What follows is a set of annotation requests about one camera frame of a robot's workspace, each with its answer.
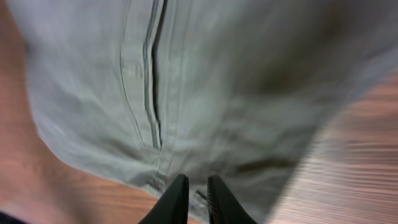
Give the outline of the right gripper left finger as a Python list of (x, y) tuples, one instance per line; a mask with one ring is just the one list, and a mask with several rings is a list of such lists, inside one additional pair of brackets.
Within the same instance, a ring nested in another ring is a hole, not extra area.
[(187, 224), (189, 181), (179, 174), (139, 224)]

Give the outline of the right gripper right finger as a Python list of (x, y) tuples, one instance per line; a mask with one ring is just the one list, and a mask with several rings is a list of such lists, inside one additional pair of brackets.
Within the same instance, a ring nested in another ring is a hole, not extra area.
[(208, 178), (207, 202), (210, 224), (257, 224), (218, 175)]

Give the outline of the grey khaki shorts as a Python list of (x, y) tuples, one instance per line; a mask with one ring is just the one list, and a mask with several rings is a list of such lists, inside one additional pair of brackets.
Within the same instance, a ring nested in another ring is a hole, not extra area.
[(160, 196), (227, 182), (269, 216), (317, 129), (397, 65), (397, 2), (8, 1), (39, 136), (64, 163)]

